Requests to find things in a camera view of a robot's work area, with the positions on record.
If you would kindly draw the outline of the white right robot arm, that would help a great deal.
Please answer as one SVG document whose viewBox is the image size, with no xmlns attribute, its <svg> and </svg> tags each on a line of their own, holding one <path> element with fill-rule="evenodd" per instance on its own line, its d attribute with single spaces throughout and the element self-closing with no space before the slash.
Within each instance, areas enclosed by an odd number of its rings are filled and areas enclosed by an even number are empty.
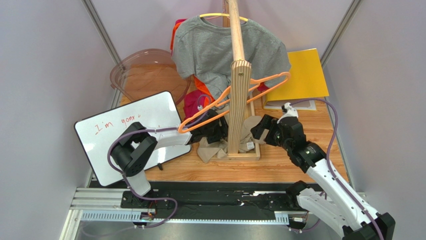
<svg viewBox="0 0 426 240">
<path fill-rule="evenodd" d="M 303 181 L 286 189 L 290 201 L 333 229 L 343 240 L 391 240 L 396 221 L 389 213 L 379 213 L 342 178 L 327 160 L 326 153 L 308 141 L 296 116 L 275 118 L 264 115 L 250 132 L 256 140 L 286 150 L 291 162 L 309 175 L 331 201 Z"/>
</svg>

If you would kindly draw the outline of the beige t shirt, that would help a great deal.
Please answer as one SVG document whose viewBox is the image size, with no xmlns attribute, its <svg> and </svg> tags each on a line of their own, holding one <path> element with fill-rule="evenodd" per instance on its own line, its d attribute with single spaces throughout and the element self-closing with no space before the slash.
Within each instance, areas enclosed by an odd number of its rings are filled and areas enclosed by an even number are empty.
<svg viewBox="0 0 426 240">
<path fill-rule="evenodd" d="M 247 154 L 255 149 L 255 141 L 251 133 L 251 129 L 255 127 L 260 121 L 261 116 L 249 116 L 243 122 L 242 132 L 239 142 L 239 154 Z M 214 143 L 208 143 L 207 139 L 204 137 L 199 142 L 197 148 L 198 157 L 204 162 L 208 163 L 212 158 L 223 159 L 227 156 L 228 153 L 228 142 L 225 139 Z"/>
</svg>

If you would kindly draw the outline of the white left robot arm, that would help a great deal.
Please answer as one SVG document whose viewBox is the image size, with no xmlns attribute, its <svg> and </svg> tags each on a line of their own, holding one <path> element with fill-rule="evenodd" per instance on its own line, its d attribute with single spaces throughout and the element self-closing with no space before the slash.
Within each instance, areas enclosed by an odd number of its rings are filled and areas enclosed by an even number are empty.
<svg viewBox="0 0 426 240">
<path fill-rule="evenodd" d="M 144 198 L 151 190 L 144 168 L 155 150 L 189 146 L 203 138 L 216 143 L 228 136 L 229 126 L 224 116 L 208 110 L 183 129 L 188 132 L 179 133 L 176 126 L 148 129 L 140 122 L 132 123 L 109 147 L 108 164 L 122 175 L 136 197 Z"/>
</svg>

